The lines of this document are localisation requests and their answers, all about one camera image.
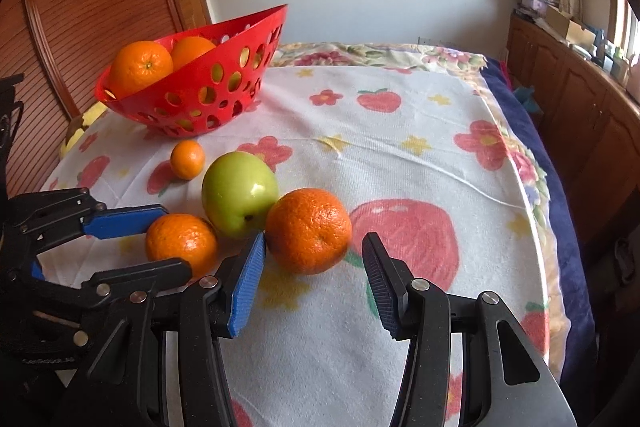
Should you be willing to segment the medium orange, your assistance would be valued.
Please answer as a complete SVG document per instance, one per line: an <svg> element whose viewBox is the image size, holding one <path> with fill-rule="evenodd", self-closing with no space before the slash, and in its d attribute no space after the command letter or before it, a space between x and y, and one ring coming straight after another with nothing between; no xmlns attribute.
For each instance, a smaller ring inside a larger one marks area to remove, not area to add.
<svg viewBox="0 0 640 427"><path fill-rule="evenodd" d="M149 261L186 261L192 277L198 279L215 268L218 241L207 221L187 213L169 213L156 219L146 231L145 254Z"/></svg>

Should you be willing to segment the large orange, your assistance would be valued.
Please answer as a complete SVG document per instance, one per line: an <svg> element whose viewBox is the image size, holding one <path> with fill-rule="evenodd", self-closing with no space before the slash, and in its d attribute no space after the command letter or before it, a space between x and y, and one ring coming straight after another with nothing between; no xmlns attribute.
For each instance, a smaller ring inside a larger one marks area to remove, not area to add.
<svg viewBox="0 0 640 427"><path fill-rule="evenodd" d="M267 246L282 269L317 275L341 262L352 241L352 222L341 201L321 188L298 188L269 210Z"/></svg>

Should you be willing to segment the green apple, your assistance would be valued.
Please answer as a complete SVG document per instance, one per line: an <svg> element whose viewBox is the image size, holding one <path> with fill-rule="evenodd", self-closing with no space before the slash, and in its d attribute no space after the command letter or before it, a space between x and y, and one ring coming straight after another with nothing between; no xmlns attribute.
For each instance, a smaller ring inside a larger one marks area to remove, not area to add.
<svg viewBox="0 0 640 427"><path fill-rule="evenodd" d="M278 199L274 172L265 161L242 150L219 156L202 182L206 217L219 234L236 241L262 230Z"/></svg>

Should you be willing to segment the small tangerine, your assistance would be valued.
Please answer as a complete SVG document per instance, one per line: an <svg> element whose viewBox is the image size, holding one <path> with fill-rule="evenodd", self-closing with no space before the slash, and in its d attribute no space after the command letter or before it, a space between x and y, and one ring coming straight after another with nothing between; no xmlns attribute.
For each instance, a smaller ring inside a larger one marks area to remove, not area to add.
<svg viewBox="0 0 640 427"><path fill-rule="evenodd" d="M198 142L184 140L171 151L169 165L174 175L180 180L192 180L203 170L206 155Z"/></svg>

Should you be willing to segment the floral bed quilt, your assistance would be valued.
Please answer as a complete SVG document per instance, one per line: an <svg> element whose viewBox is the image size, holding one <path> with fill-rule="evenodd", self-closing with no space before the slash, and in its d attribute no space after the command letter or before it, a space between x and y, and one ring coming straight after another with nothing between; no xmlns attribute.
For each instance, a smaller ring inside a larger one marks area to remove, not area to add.
<svg viewBox="0 0 640 427"><path fill-rule="evenodd" d="M286 66L390 66L401 72L432 70L469 80L487 98L506 147L528 159L534 179L525 183L544 253L550 298L550 359L566 386L592 361L594 320L585 270L562 183L532 118L508 87L494 58L443 46L415 43L298 42L284 44L270 60Z"/></svg>

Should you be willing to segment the red perforated fruit basket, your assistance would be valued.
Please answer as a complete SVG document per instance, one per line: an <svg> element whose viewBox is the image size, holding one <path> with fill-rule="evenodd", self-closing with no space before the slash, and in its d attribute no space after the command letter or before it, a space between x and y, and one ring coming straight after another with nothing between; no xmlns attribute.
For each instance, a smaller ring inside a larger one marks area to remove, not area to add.
<svg viewBox="0 0 640 427"><path fill-rule="evenodd" d="M255 100L277 51L288 14L285 4L157 40L172 50L199 36L216 48L137 93L119 98L107 89L111 71L96 80L96 99L116 114L171 138L211 132L242 114Z"/></svg>

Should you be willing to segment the orange in basket front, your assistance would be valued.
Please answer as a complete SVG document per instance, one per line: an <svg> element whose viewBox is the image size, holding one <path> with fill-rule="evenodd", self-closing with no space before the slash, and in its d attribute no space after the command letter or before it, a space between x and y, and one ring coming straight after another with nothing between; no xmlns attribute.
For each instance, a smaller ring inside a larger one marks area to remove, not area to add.
<svg viewBox="0 0 640 427"><path fill-rule="evenodd" d="M136 41L117 52L104 86L115 98L127 98L173 71L168 49L155 41Z"/></svg>

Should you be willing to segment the orange in basket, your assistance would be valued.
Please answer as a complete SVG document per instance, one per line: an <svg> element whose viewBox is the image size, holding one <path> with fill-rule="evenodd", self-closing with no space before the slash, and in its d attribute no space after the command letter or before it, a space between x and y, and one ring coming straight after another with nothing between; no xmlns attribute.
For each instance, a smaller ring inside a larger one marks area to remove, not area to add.
<svg viewBox="0 0 640 427"><path fill-rule="evenodd" d="M168 49L155 41L136 41L117 52L104 86L115 98L127 98L173 71Z"/></svg>
<svg viewBox="0 0 640 427"><path fill-rule="evenodd" d="M177 41L171 57L174 70L178 70L216 48L216 44L201 36L190 36Z"/></svg>

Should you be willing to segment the orange in basket back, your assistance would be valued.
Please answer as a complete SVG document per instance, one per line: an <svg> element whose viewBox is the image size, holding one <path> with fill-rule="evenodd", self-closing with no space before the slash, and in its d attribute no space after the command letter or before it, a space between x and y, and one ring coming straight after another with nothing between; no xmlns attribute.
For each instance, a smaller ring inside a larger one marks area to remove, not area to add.
<svg viewBox="0 0 640 427"><path fill-rule="evenodd" d="M216 44L201 36L190 36L177 41L171 57L174 70L178 70L216 48Z"/></svg>

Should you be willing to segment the white strawberry print blanket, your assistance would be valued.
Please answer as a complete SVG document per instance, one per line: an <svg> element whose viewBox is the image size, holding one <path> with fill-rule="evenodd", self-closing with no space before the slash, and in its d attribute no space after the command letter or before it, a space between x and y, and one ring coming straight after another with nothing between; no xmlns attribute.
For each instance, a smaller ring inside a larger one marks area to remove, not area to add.
<svg viewBox="0 0 640 427"><path fill-rule="evenodd" d="M420 69L273 67L255 104L200 144L209 159L257 156L282 193L333 193L352 221L329 271L294 277L268 262L247 326L222 343L240 425L388 424L407 348L375 309L360 254L369 232L444 291L497 291L548 351L538 174L475 84Z"/></svg>

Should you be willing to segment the wooden louvered wardrobe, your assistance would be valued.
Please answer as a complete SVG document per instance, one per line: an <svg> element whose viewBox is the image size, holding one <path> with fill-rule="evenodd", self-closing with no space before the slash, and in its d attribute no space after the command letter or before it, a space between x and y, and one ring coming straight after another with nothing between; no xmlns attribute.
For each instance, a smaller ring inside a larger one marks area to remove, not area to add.
<svg viewBox="0 0 640 427"><path fill-rule="evenodd" d="M24 113L8 160L10 195L35 192L121 46L204 26L206 0L2 0L1 74L23 75Z"/></svg>

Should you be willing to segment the wooden low cabinet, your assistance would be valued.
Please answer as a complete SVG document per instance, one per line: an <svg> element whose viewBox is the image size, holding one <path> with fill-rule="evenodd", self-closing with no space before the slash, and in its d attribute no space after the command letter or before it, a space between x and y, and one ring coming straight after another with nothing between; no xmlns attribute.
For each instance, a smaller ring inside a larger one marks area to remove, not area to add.
<svg viewBox="0 0 640 427"><path fill-rule="evenodd" d="M516 13L506 49L514 80L534 89L539 133L586 245L639 188L639 106L602 69Z"/></svg>

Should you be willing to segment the cardboard box on cabinet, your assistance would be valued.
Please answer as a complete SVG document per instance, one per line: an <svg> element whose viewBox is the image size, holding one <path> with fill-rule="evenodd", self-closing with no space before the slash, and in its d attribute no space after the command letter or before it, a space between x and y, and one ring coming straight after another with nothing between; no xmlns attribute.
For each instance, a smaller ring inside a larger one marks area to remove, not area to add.
<svg viewBox="0 0 640 427"><path fill-rule="evenodd" d="M577 44L585 50L590 50L596 41L596 35L591 30L575 22L570 14L566 14L552 5L546 9L544 20L561 38L568 43Z"/></svg>

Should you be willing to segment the window with wooden frame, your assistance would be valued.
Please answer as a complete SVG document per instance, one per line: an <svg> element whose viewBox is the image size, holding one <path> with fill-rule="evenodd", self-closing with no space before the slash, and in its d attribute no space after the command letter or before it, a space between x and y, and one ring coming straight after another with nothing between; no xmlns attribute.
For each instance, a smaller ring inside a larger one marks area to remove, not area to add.
<svg viewBox="0 0 640 427"><path fill-rule="evenodd" d="M631 62L639 54L639 20L628 0L610 0L608 40Z"/></svg>

